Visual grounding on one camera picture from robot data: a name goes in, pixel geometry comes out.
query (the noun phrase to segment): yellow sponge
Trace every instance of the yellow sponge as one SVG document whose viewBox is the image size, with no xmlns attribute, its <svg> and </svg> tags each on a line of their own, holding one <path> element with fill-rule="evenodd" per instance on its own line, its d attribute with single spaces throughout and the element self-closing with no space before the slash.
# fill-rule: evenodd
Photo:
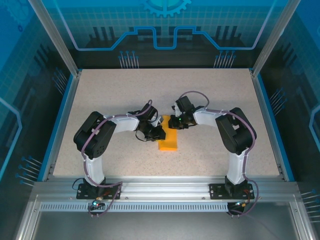
<svg viewBox="0 0 320 240">
<path fill-rule="evenodd" d="M 170 116 L 164 115 L 163 122 L 161 123 L 162 129 L 165 131 L 165 140 L 158 141 L 160 151 L 177 151 L 178 149 L 178 139 L 177 130 L 169 128 L 168 122 Z"/>
</svg>

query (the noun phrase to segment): beige work surface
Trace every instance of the beige work surface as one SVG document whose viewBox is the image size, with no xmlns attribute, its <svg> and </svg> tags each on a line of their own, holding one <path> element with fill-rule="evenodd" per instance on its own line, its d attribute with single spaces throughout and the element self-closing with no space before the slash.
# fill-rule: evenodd
<svg viewBox="0 0 320 240">
<path fill-rule="evenodd" d="M 161 115 L 190 90 L 210 99 L 209 109 L 240 107 L 256 130 L 247 174 L 279 175 L 273 150 L 248 69 L 85 69 L 76 90 L 53 175 L 83 176 L 83 160 L 73 142 L 79 127 L 93 111 L 105 115 L 141 110 L 149 99 Z M 197 107 L 206 104 L 188 94 Z M 180 130 L 176 152 L 159 151 L 156 142 L 141 142 L 135 132 L 114 134 L 103 157 L 107 176 L 224 176 L 229 157 L 219 131 L 205 125 Z"/>
</svg>

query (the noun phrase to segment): blue panel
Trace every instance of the blue panel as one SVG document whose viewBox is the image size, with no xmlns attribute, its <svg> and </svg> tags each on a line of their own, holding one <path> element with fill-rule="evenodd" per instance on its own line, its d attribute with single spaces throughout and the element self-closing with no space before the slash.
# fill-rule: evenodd
<svg viewBox="0 0 320 240">
<path fill-rule="evenodd" d="M 73 82 L 73 77 L 74 77 L 74 76 L 72 76 L 72 75 L 70 75 L 70 77 L 69 77 L 69 81 L 68 81 L 68 84 L 67 84 L 67 86 L 66 86 L 66 89 L 65 89 L 65 92 L 64 92 L 62 101 L 61 101 L 61 105 L 60 105 L 60 108 L 59 108 L 59 112 L 58 112 L 58 114 L 57 114 L 57 116 L 56 116 L 55 123 L 54 123 L 53 129 L 52 129 L 52 134 L 51 134 L 51 137 L 50 137 L 48 146 L 47 146 L 46 151 L 45 151 L 45 155 L 44 155 L 44 158 L 43 158 L 42 166 L 41 166 L 39 175 L 38 175 L 38 177 L 37 177 L 37 180 L 38 180 L 38 181 L 43 181 L 43 180 L 45 180 L 44 177 L 46 177 L 46 176 L 45 176 L 46 167 L 47 167 L 47 165 L 48 165 L 50 153 L 51 153 L 51 151 L 53 150 L 52 147 L 53 147 L 53 144 L 54 144 L 54 141 L 55 141 L 55 138 L 56 138 L 56 134 L 57 134 L 57 131 L 58 131 L 58 127 L 59 127 L 60 120 L 61 120 L 61 117 L 62 117 L 62 113 L 63 113 L 63 111 L 64 111 L 64 109 L 65 109 L 67 97 L 68 97 L 68 94 L 69 94 L 69 91 L 70 91 L 71 84 L 72 84 L 72 82 Z"/>
<path fill-rule="evenodd" d="M 117 53 L 126 50 L 139 51 L 140 68 L 167 66 L 168 58 L 171 67 L 214 67 L 212 56 L 220 50 L 239 51 L 232 68 L 252 67 L 279 17 L 274 13 L 286 3 L 287 0 L 44 1 L 50 13 L 58 12 L 52 19 L 80 68 L 121 68 Z M 68 16 L 71 9 L 72 19 Z"/>
<path fill-rule="evenodd" d="M 268 95 L 267 95 L 267 92 L 266 92 L 266 88 L 265 88 L 264 82 L 262 81 L 262 78 L 261 78 L 260 74 L 258 75 L 258 80 L 259 80 L 259 84 L 260 84 L 260 87 L 261 87 L 261 90 L 262 90 L 263 98 L 264 98 L 264 101 L 265 101 L 265 104 L 266 104 L 266 107 L 267 107 L 267 110 L 268 110 L 268 114 L 269 114 L 270 119 L 271 119 L 271 123 L 272 123 L 272 127 L 273 127 L 273 130 L 274 130 L 274 133 L 275 133 L 275 137 L 276 137 L 276 140 L 277 140 L 279 148 L 280 148 L 280 153 L 281 153 L 281 156 L 282 156 L 282 159 L 283 159 L 285 171 L 286 171 L 286 173 L 288 175 L 288 180 L 293 182 L 293 181 L 295 181 L 295 178 L 294 178 L 294 175 L 292 173 L 292 170 L 291 170 L 291 167 L 290 167 L 290 163 L 289 163 L 289 160 L 288 160 L 288 157 L 287 157 L 287 153 L 285 151 L 285 147 L 284 147 L 284 144 L 282 142 L 282 138 L 281 138 L 280 133 L 279 133 L 277 122 L 276 122 L 274 113 L 272 111 L 271 104 L 269 102 L 269 98 L 268 98 Z"/>
<path fill-rule="evenodd" d="M 301 1 L 260 72 L 303 192 L 320 191 L 319 9 L 319 1 Z"/>
<path fill-rule="evenodd" d="M 28 1 L 0 0 L 0 30 L 0 235 L 14 239 L 70 72 Z"/>
</svg>

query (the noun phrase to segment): metal bracket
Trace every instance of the metal bracket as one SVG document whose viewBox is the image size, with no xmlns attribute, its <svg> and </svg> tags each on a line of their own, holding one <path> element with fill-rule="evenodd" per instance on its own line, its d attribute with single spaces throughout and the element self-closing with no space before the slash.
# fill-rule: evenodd
<svg viewBox="0 0 320 240">
<path fill-rule="evenodd" d="M 249 191 L 249 196 L 244 192 L 244 190 Z M 224 183 L 209 184 L 209 191 L 211 200 L 246 200 L 248 197 L 250 199 L 255 199 L 254 189 L 250 183 L 241 186 L 238 189 L 238 192 L 233 194 L 233 196 L 229 195 Z"/>
<path fill-rule="evenodd" d="M 104 194 L 103 194 L 103 199 L 104 200 L 111 200 L 114 198 L 114 195 L 116 194 L 118 189 L 118 186 L 113 186 L 113 187 L 106 187 L 104 188 Z M 119 191 L 118 195 L 115 197 L 116 200 L 120 199 L 120 194 L 121 191 Z M 76 194 L 76 199 L 96 199 L 97 196 L 96 194 L 93 194 L 92 191 L 89 191 L 87 186 L 84 183 L 79 184 L 77 194 Z"/>
</svg>

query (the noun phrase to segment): robotic arm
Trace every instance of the robotic arm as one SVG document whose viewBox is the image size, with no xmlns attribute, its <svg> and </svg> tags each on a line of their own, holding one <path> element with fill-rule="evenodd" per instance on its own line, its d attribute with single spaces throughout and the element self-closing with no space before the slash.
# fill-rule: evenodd
<svg viewBox="0 0 320 240">
<path fill-rule="evenodd" d="M 97 111 L 89 115 L 73 138 L 80 152 L 93 130 L 106 118 L 107 116 L 103 116 Z M 88 188 L 92 188 L 92 192 L 95 192 L 98 196 L 102 194 L 101 191 L 105 191 L 103 188 L 98 188 L 92 181 L 99 185 L 106 185 L 105 175 L 102 170 L 102 155 L 107 149 L 113 134 L 124 131 L 140 131 L 144 134 L 146 141 L 164 140 L 166 133 L 160 125 L 162 120 L 162 117 L 158 116 L 157 109 L 147 103 L 142 110 L 115 116 L 106 121 L 84 150 L 87 156 L 85 163 L 88 171 L 88 176 L 86 175 L 84 178 L 84 184 Z"/>
<path fill-rule="evenodd" d="M 179 98 L 172 109 L 175 115 L 170 116 L 169 128 L 182 130 L 195 125 L 209 125 L 218 128 L 222 142 L 229 151 L 229 169 L 225 177 L 225 190 L 232 198 L 242 194 L 243 188 L 248 184 L 243 175 L 245 151 L 253 143 L 252 135 L 246 126 L 226 113 L 208 111 L 203 106 L 195 107 L 187 96 Z M 242 118 L 252 128 L 240 108 L 233 108 L 230 112 Z"/>
</svg>

